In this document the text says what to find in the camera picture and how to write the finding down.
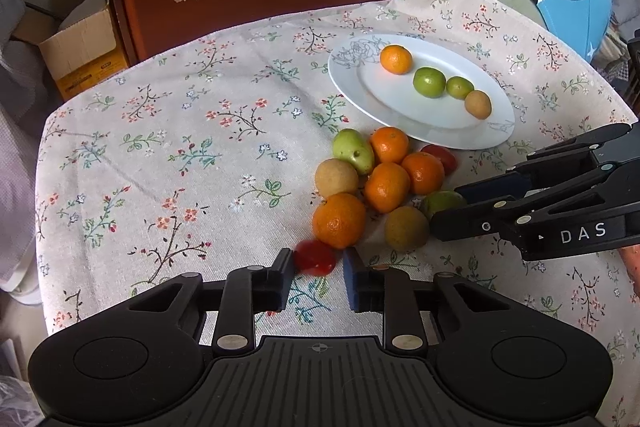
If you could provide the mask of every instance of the red tomato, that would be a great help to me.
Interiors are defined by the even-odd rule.
[[[299,273],[324,277],[335,267],[335,251],[317,239],[305,239],[296,245],[293,263]]]
[[[458,159],[453,156],[453,153],[446,147],[442,147],[440,145],[428,145],[420,149],[420,152],[428,152],[429,154],[436,156],[444,166],[445,176],[449,176],[458,168]]]

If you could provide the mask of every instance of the orange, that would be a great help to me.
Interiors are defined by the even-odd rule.
[[[352,247],[364,233],[366,212],[364,204],[352,194],[329,196],[314,212],[314,235],[337,250]]]
[[[409,137],[395,127],[381,127],[369,141],[380,163],[400,163],[409,154]]]
[[[414,152],[402,160],[402,167],[411,178],[411,191],[426,196],[440,190],[444,181],[444,166],[433,154]]]
[[[381,214],[396,210],[409,194],[411,179],[397,163],[381,163],[364,185],[364,197]]]
[[[405,74],[413,68],[414,59],[408,50],[392,44],[380,52],[380,65],[389,73]]]

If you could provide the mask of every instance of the metal screw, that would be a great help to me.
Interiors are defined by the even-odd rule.
[[[218,347],[228,349],[229,351],[242,349],[248,343],[249,341],[242,335],[225,335],[218,339]]]
[[[415,335],[398,335],[397,337],[394,337],[391,343],[398,349],[402,349],[404,351],[418,349],[419,347],[422,347],[422,344],[424,344],[422,339]]]

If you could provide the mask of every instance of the human hand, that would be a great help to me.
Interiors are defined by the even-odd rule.
[[[618,248],[618,253],[625,264],[626,272],[634,282],[634,292],[640,297],[640,245]]]

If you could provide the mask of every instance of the crosshair logo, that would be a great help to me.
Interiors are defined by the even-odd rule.
[[[311,349],[313,349],[316,353],[324,353],[327,349],[330,349],[330,346],[327,346],[323,343],[316,343],[311,346]]]

